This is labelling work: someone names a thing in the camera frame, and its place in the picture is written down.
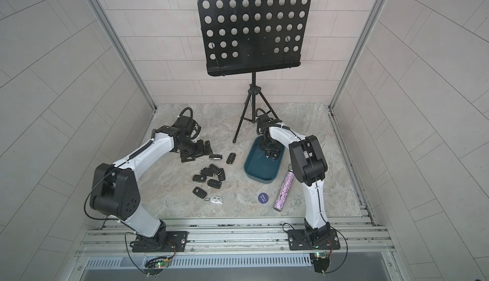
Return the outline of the black chrome key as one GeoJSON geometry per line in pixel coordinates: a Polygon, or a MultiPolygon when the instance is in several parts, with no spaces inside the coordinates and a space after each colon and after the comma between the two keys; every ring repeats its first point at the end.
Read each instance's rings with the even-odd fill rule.
{"type": "Polygon", "coordinates": [[[210,160],[222,160],[222,155],[221,154],[211,154],[209,155],[210,160]]]}

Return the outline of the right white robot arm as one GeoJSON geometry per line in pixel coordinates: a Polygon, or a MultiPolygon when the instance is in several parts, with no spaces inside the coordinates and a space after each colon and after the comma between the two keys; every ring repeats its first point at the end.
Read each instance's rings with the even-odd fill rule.
{"type": "Polygon", "coordinates": [[[305,236],[310,244],[318,244],[331,234],[323,196],[328,165],[320,143],[316,136],[298,134],[280,119],[270,118],[261,108],[257,112],[257,133],[263,136],[259,148],[269,157],[278,154],[281,146],[289,150],[292,171],[304,191],[305,236]]]}

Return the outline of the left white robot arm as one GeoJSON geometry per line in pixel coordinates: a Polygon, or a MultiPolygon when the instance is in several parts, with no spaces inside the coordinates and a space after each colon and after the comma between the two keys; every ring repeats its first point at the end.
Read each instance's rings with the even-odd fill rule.
{"type": "Polygon", "coordinates": [[[137,150],[112,164],[100,164],[84,205],[131,228],[136,233],[134,251],[164,249],[169,244],[166,224],[142,206],[138,181],[169,152],[178,153],[183,163],[210,155],[204,141],[198,139],[200,132],[192,108],[184,108],[173,125],[152,130],[149,141],[137,150]]]}

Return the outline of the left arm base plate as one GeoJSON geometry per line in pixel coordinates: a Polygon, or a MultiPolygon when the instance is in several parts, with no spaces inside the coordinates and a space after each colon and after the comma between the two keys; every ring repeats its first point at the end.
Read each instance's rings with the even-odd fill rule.
{"type": "Polygon", "coordinates": [[[183,252],[188,234],[188,231],[170,231],[157,233],[151,238],[137,235],[135,241],[132,241],[129,246],[132,252],[183,252]]]}

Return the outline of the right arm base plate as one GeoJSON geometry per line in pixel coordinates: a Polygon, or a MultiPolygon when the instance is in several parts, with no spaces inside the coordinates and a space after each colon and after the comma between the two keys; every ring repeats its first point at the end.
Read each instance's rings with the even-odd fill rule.
{"type": "Polygon", "coordinates": [[[337,231],[330,229],[319,236],[305,230],[286,230],[290,250],[339,250],[337,231]]]}

